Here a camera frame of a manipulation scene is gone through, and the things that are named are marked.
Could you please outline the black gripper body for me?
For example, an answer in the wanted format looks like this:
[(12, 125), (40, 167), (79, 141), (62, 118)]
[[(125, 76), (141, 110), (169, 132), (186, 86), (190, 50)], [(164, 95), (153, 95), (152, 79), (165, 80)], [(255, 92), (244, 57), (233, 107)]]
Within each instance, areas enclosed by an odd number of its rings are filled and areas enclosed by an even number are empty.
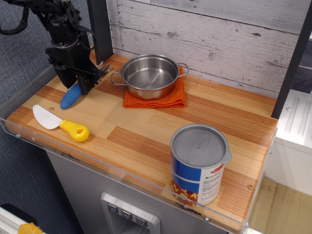
[(72, 68), (76, 75), (93, 75), (96, 84), (100, 82), (98, 68), (91, 62), (91, 50), (87, 49), (82, 43), (78, 43), (70, 48), (55, 48), (50, 47), (45, 50), (49, 56), (49, 61), (54, 69)]

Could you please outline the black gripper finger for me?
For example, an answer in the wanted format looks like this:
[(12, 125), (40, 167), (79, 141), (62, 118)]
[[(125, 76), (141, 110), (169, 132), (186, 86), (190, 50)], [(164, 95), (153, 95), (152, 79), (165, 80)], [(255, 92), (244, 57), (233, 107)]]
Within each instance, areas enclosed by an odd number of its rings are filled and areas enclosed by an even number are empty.
[(87, 95), (96, 84), (93, 75), (79, 75), (77, 76), (77, 81), (83, 95)]
[(77, 75), (72, 68), (56, 69), (56, 73), (62, 84), (67, 88), (71, 88), (77, 81)]

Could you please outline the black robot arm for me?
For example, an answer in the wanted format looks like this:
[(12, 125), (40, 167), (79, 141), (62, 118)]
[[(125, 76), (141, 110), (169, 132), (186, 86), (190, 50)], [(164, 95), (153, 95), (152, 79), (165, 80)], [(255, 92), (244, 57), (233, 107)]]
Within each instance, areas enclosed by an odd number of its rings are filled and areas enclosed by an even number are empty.
[(1, 29), (1, 34), (22, 32), (27, 27), (29, 12), (33, 12), (50, 34), (52, 46), (45, 52), (63, 85), (71, 88), (77, 83), (86, 95), (100, 83), (104, 71), (90, 60), (95, 48), (88, 38), (92, 31), (80, 25), (80, 11), (69, 0), (10, 0), (8, 3), (23, 7), (22, 18), (16, 28)]

